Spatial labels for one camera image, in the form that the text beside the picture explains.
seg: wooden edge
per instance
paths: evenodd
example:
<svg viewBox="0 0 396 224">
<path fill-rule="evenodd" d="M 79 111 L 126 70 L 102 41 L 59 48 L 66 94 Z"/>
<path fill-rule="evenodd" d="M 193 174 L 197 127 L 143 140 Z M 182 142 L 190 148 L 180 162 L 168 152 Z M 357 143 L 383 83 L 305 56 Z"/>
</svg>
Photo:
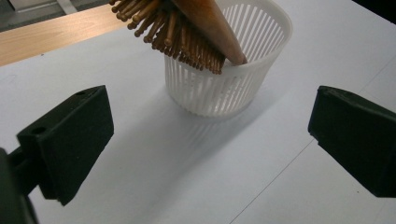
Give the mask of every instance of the wooden edge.
<svg viewBox="0 0 396 224">
<path fill-rule="evenodd" d="M 117 30 L 110 5 L 95 7 L 49 21 L 0 33 L 0 66 Z"/>
</svg>

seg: brush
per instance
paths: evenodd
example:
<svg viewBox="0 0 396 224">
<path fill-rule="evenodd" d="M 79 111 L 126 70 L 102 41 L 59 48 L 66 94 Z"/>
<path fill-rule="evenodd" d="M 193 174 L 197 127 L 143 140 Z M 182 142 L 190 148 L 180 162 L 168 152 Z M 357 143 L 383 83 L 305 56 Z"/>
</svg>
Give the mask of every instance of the brush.
<svg viewBox="0 0 396 224">
<path fill-rule="evenodd" d="M 199 70 L 221 74 L 227 58 L 247 62 L 233 30 L 214 0 L 110 0 L 128 29 L 165 55 Z"/>
</svg>

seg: white table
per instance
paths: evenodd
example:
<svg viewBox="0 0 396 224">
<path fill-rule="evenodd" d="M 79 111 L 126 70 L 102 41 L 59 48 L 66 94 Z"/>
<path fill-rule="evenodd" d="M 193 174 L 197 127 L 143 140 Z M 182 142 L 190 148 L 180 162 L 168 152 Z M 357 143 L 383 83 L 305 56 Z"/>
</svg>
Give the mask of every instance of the white table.
<svg viewBox="0 0 396 224">
<path fill-rule="evenodd" d="M 51 223 L 394 223 L 307 131 L 316 91 L 396 111 L 396 26 L 348 0 L 276 0 L 294 33 L 252 104 L 226 120 L 167 95 L 163 56 L 126 28 L 0 67 L 0 146 L 71 94 L 106 85 L 110 140 L 66 207 L 30 195 Z"/>
</svg>

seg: basket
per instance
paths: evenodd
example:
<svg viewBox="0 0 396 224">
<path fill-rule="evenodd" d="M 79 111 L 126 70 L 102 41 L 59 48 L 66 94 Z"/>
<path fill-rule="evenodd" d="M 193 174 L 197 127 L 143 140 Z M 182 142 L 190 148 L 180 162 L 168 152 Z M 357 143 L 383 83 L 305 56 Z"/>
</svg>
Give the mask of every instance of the basket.
<svg viewBox="0 0 396 224">
<path fill-rule="evenodd" d="M 226 61 L 222 74 L 213 75 L 165 56 L 169 94 L 181 107 L 204 117 L 228 116 L 244 108 L 259 90 L 292 33 L 289 16 L 270 0 L 217 3 L 248 63 L 232 66 Z"/>
</svg>

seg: brush bristle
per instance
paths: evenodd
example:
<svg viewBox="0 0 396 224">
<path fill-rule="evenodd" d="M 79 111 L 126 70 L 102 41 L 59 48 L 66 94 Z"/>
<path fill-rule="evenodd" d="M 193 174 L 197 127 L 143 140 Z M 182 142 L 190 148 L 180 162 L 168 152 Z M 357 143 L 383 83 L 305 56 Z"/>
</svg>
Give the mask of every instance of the brush bristle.
<svg viewBox="0 0 396 224">
<path fill-rule="evenodd" d="M 220 53 L 186 19 L 170 0 L 110 0 L 121 21 L 130 21 L 128 29 L 136 37 L 144 36 L 145 43 L 151 43 L 165 55 L 178 59 L 196 69 L 204 68 L 213 74 L 221 74 L 225 56 Z"/>
</svg>

